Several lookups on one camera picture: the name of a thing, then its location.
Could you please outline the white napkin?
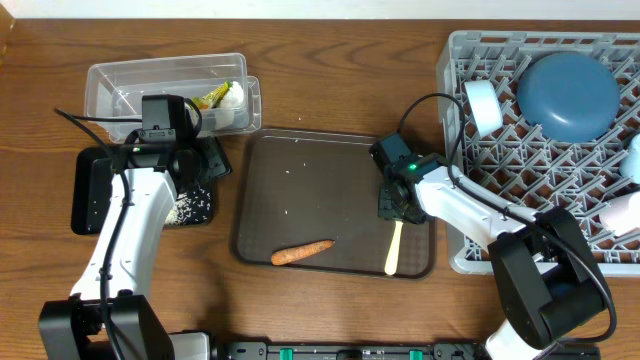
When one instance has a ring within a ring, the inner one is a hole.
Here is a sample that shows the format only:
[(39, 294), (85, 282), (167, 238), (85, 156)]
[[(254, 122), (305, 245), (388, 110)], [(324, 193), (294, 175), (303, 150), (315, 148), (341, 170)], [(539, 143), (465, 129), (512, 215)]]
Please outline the white napkin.
[(245, 100), (244, 90), (237, 81), (233, 85), (217, 107), (213, 108), (216, 113), (216, 127), (218, 129), (230, 126), (234, 122), (235, 108), (242, 105)]

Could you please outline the green snack wrapper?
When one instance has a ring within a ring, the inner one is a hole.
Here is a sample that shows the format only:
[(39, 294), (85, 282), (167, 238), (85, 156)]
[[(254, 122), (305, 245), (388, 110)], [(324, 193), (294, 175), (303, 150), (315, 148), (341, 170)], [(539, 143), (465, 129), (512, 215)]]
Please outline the green snack wrapper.
[(232, 87), (232, 82), (224, 82), (222, 85), (217, 87), (215, 90), (210, 93), (202, 96), (202, 97), (194, 97), (192, 101), (200, 110), (212, 109), (218, 106), (220, 101), (224, 98), (227, 92)]

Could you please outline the cream plastic spoon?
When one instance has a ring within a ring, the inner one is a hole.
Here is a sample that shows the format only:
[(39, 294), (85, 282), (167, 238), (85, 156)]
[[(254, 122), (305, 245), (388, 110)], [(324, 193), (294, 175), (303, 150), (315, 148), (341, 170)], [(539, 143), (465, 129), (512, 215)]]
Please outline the cream plastic spoon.
[(397, 271), (400, 243), (402, 236), (403, 222), (400, 220), (395, 221), (394, 232), (391, 238), (391, 243), (388, 249), (384, 272), (387, 276), (393, 276)]

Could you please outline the light blue rice bowl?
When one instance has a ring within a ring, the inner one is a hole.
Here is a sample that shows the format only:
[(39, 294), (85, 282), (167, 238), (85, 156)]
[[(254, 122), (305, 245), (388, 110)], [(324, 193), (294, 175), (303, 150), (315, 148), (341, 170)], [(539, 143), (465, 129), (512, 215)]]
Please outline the light blue rice bowl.
[(492, 83), (477, 80), (464, 83), (474, 123), (480, 137), (490, 135), (503, 126), (503, 116)]

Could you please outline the orange carrot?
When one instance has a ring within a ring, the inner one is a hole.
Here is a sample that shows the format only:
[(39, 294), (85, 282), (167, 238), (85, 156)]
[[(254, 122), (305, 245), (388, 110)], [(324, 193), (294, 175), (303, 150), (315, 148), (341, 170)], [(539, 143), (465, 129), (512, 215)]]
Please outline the orange carrot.
[(334, 244), (334, 240), (326, 239), (296, 247), (281, 249), (272, 254), (271, 264), (274, 266), (282, 266), (296, 262), (325, 251), (331, 248)]

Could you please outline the dark blue plate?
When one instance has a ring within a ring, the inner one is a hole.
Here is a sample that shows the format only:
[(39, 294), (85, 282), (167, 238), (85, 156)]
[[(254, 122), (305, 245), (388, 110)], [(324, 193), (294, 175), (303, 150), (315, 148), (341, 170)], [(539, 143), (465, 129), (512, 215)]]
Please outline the dark blue plate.
[(550, 54), (530, 66), (517, 87), (517, 104), (542, 134), (568, 143), (592, 141), (605, 134), (620, 104), (612, 72), (579, 53)]

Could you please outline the pink plastic cup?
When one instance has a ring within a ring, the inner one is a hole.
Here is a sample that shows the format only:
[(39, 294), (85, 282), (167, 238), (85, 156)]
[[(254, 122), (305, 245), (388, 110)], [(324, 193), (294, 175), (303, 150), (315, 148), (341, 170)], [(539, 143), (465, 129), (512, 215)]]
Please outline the pink plastic cup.
[(612, 231), (615, 236), (623, 236), (639, 229), (639, 197), (638, 192), (611, 200), (599, 214), (603, 227)]

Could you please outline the small light blue cup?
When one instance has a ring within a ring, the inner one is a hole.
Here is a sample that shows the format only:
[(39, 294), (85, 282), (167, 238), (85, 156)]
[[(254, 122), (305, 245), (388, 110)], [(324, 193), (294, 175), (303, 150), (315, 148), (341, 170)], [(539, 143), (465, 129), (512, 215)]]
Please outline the small light blue cup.
[(627, 155), (619, 165), (622, 177), (629, 178), (632, 183), (640, 183), (640, 135), (635, 135), (627, 147)]

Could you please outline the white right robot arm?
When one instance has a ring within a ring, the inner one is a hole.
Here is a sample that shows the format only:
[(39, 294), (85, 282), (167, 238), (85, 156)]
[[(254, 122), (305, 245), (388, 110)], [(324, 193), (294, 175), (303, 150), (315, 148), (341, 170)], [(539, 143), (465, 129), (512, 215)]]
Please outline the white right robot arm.
[(435, 217), (489, 254), (505, 320), (485, 342), (492, 359), (541, 359), (599, 313), (617, 325), (612, 294), (575, 217), (561, 207), (538, 212), (480, 187), (432, 154), (371, 156), (383, 174), (378, 215), (422, 224)]

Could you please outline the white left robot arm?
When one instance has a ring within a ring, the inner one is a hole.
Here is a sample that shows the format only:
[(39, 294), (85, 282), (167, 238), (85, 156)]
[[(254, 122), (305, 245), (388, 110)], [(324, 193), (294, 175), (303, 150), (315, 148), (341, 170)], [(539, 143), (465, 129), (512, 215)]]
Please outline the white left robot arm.
[(148, 296), (161, 233), (179, 194), (231, 173), (219, 141), (200, 134), (195, 102), (142, 99), (142, 126), (117, 147), (111, 196), (91, 259), (66, 300), (44, 304), (39, 333), (50, 359), (210, 359), (203, 331), (168, 333)]

